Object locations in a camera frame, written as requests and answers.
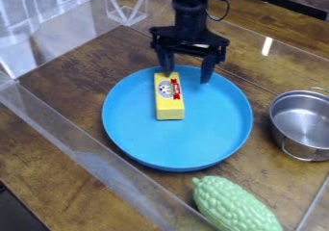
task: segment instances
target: pot handle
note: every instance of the pot handle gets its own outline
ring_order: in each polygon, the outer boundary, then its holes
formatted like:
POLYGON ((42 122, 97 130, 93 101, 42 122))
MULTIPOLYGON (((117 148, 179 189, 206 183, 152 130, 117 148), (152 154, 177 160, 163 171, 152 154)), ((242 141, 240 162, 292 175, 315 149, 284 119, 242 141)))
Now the pot handle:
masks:
POLYGON ((319 87, 313 87, 313 88, 310 88, 310 90, 322 90, 322 91, 325 91, 326 93, 329 93, 329 90, 326 90, 326 89, 323 89, 323 88, 319 88, 319 87))
POLYGON ((292 157, 294 159, 298 159, 301 161, 305 161, 305 162, 310 162, 313 160, 313 157, 315 155, 315 152, 317 150, 314 151, 313 153, 313 156, 310 158, 301 158, 295 155, 292 155, 286 149, 284 149, 284 144, 286 144, 286 137, 282 138, 282 142, 280 142, 280 150, 283 151, 284 154, 287 154, 290 157, 292 157))

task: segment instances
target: stainless steel pot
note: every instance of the stainless steel pot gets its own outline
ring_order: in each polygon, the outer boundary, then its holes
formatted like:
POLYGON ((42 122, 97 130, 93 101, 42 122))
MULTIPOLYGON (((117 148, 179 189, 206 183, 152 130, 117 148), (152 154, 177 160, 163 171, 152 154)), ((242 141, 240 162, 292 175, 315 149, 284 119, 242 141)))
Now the stainless steel pot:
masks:
POLYGON ((303 161, 329 160, 329 96, 294 90, 270 106, 271 135, 282 151, 303 161))

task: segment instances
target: bitter melon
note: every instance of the bitter melon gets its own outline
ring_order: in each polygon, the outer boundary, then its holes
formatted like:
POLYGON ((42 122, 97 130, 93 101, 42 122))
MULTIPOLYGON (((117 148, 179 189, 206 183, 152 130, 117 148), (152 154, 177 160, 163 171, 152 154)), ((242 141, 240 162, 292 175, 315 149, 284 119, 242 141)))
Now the bitter melon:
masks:
POLYGON ((226 178, 192 178, 192 184, 199 212, 220 231, 282 230, 266 205, 226 178))

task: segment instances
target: blue plate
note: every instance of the blue plate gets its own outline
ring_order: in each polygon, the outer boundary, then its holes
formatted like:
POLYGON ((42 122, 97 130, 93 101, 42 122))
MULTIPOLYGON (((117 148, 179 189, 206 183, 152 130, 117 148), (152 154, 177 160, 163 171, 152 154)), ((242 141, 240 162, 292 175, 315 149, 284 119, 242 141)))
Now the blue plate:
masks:
POLYGON ((127 155, 148 167, 191 171, 231 156, 247 140, 251 108, 238 87, 214 73, 200 85, 200 68, 176 66, 183 120, 155 119, 153 72, 147 68, 115 85, 103 106, 105 131, 127 155))

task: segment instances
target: wooden table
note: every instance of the wooden table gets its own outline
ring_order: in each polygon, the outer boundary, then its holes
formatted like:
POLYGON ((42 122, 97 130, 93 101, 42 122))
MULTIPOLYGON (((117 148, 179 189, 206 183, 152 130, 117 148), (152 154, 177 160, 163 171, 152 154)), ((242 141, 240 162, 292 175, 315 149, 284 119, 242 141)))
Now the wooden table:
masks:
MULTIPOLYGON (((325 22, 255 0, 230 1, 228 22, 329 58, 325 22)), ((214 14, 222 10, 214 1, 211 10, 214 14)), ((129 73, 156 65, 148 37, 139 32, 127 27, 113 29, 22 76, 20 84, 194 208, 191 178, 220 175, 267 204, 283 229, 294 230, 329 165, 296 161, 279 151, 267 133, 267 110, 283 91, 309 86, 327 88, 329 65, 318 66, 313 56, 283 45, 266 62, 259 53, 247 50, 262 37, 248 32, 242 35, 242 29, 230 26, 214 29, 231 40, 228 59, 218 73, 243 90, 254 124, 240 150, 204 170, 169 173, 143 167, 127 158, 104 133, 100 111, 108 90, 129 73)), ((190 57, 177 57, 177 61, 199 65, 199 60, 190 57)), ((1 181, 50 230, 159 230, 2 105, 0 117, 1 181)))

